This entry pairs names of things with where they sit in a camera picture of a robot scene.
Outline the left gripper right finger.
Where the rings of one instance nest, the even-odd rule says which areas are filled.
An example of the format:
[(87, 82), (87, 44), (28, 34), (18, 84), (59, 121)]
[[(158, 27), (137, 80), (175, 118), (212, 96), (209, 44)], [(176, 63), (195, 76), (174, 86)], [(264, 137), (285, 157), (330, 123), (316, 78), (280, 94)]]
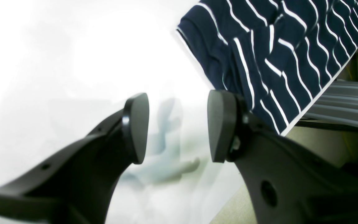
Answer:
[(259, 224), (358, 224), (358, 178), (271, 131), (227, 91), (208, 96), (213, 162), (233, 162)]

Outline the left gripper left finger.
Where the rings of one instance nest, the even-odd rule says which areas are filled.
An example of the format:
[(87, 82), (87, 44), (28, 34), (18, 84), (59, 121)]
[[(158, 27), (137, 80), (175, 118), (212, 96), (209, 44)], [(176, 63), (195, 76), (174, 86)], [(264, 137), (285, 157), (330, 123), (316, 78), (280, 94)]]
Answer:
[(142, 164), (148, 136), (146, 93), (88, 135), (0, 187), (0, 217), (48, 224), (104, 224), (115, 187), (131, 164)]

